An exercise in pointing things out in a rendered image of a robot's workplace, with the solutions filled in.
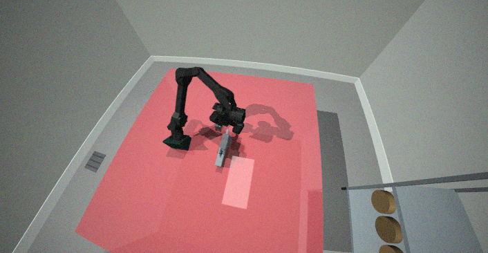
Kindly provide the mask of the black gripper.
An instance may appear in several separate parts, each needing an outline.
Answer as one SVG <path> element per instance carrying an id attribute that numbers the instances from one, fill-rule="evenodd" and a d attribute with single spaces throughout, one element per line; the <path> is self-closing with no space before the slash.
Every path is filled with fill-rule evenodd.
<path id="1" fill-rule="evenodd" d="M 243 127 L 244 127 L 244 123 L 239 124 L 237 122 L 231 121 L 229 118 L 227 118 L 226 120 L 220 119 L 218 114 L 217 114 L 217 111 L 213 111 L 213 113 L 210 115 L 209 119 L 211 122 L 213 122 L 219 126 L 222 126 L 222 125 L 224 125 L 226 127 L 228 125 L 233 126 L 232 132 L 235 134 L 240 134 L 241 131 L 243 130 Z"/>

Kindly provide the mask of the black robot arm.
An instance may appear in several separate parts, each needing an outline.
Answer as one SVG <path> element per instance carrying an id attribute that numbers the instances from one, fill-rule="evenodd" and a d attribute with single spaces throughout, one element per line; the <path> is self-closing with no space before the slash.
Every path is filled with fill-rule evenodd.
<path id="1" fill-rule="evenodd" d="M 176 69 L 176 82 L 178 89 L 176 93 L 176 106 L 174 114 L 167 128 L 171 131 L 172 140 L 182 140 L 185 138 L 182 127 L 187 123 L 185 114 L 185 104 L 187 98 L 187 87 L 190 85 L 192 78 L 197 77 L 214 92 L 215 98 L 220 102 L 213 105 L 212 109 L 217 111 L 220 119 L 242 124 L 245 120 L 245 109 L 238 108 L 234 99 L 234 93 L 228 88 L 219 85 L 219 83 L 204 71 L 203 68 L 178 68 Z M 230 103 L 230 104 L 229 104 Z"/>

